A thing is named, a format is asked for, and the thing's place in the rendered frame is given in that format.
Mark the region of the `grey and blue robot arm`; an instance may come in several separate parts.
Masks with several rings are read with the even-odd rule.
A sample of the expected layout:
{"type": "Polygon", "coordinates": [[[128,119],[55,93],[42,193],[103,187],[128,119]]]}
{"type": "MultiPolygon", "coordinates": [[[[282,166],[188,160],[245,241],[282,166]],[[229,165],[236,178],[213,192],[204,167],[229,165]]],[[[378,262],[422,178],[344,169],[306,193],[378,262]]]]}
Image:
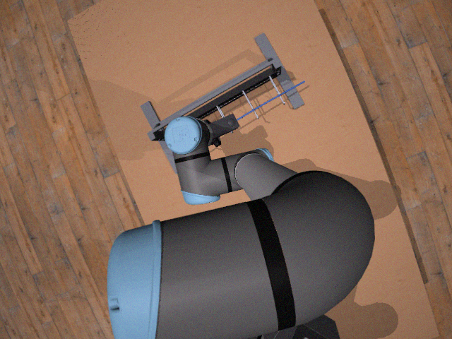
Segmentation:
{"type": "Polygon", "coordinates": [[[233,114],[167,125],[187,204],[242,189],[251,201],[154,220],[115,239],[114,339],[264,339],[327,313],[362,278],[375,231],[361,192],[329,172],[279,165],[266,148],[211,160],[211,141],[238,128],[233,114]]]}

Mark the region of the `dark grey patch panel rack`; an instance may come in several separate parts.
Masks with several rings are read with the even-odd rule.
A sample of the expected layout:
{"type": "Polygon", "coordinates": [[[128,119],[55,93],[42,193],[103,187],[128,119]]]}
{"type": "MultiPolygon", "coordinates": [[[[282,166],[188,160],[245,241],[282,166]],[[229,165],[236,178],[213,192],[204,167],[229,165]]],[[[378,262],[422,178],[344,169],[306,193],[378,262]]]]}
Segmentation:
{"type": "MultiPolygon", "coordinates": [[[[162,121],[159,120],[150,101],[147,101],[146,103],[144,103],[143,105],[140,106],[146,119],[148,120],[148,123],[150,124],[151,129],[152,129],[151,131],[147,132],[147,135],[148,135],[150,141],[158,141],[160,143],[175,174],[177,174],[177,170],[176,170],[176,166],[174,163],[174,157],[173,157],[172,151],[168,148],[168,146],[165,142],[165,129],[166,128],[165,129],[163,128],[166,125],[168,125],[171,122],[171,120],[173,120],[177,117],[184,116],[185,114],[189,113],[190,111],[196,109],[197,107],[201,106],[202,104],[206,103],[207,101],[213,99],[214,97],[225,92],[226,90],[229,90],[230,88],[232,88],[235,85],[241,83],[242,81],[248,79],[249,77],[255,75],[256,73],[266,69],[269,66],[270,66],[269,69],[258,74],[257,76],[254,76],[253,78],[247,80],[246,82],[242,83],[241,85],[238,85],[236,88],[231,89],[230,91],[226,92],[225,94],[221,95],[220,97],[217,97],[216,99],[214,99],[211,102],[209,102],[208,104],[200,107],[199,109],[195,110],[194,112],[188,114],[187,116],[193,117],[195,119],[196,118],[203,119],[218,110],[219,113],[221,114],[221,116],[224,117],[225,115],[222,113],[221,108],[223,108],[224,106],[228,105],[229,103],[237,100],[238,98],[240,98],[242,96],[245,96],[245,98],[247,99],[251,108],[254,109],[253,106],[251,105],[248,97],[246,96],[246,94],[251,92],[252,90],[255,90],[256,88],[260,87],[261,85],[267,83],[268,81],[271,81],[276,92],[280,95],[280,92],[278,91],[276,85],[274,84],[274,82],[272,80],[274,78],[278,79],[278,81],[284,91],[288,90],[289,88],[294,87],[293,82],[291,81],[290,77],[288,76],[287,71],[285,70],[284,66],[282,65],[281,61],[279,60],[277,54],[275,53],[274,49],[272,48],[266,35],[264,33],[262,33],[259,36],[255,37],[254,39],[255,39],[257,45],[259,46],[260,50],[262,51],[264,57],[266,58],[265,61],[261,62],[260,64],[256,65],[255,67],[249,69],[248,71],[245,71],[244,73],[242,73],[239,76],[233,78],[232,80],[226,82],[225,84],[221,85],[220,87],[212,90],[211,92],[207,93],[203,97],[200,97],[199,99],[195,100],[194,102],[185,106],[184,108],[180,109],[179,111],[175,112],[174,114],[168,116],[167,118],[163,119],[162,121]],[[271,65],[274,65],[275,69],[271,68],[271,65]]],[[[294,109],[296,109],[304,104],[304,102],[301,99],[296,88],[291,89],[290,91],[286,92],[285,94],[288,97],[288,99],[294,109]]]]}

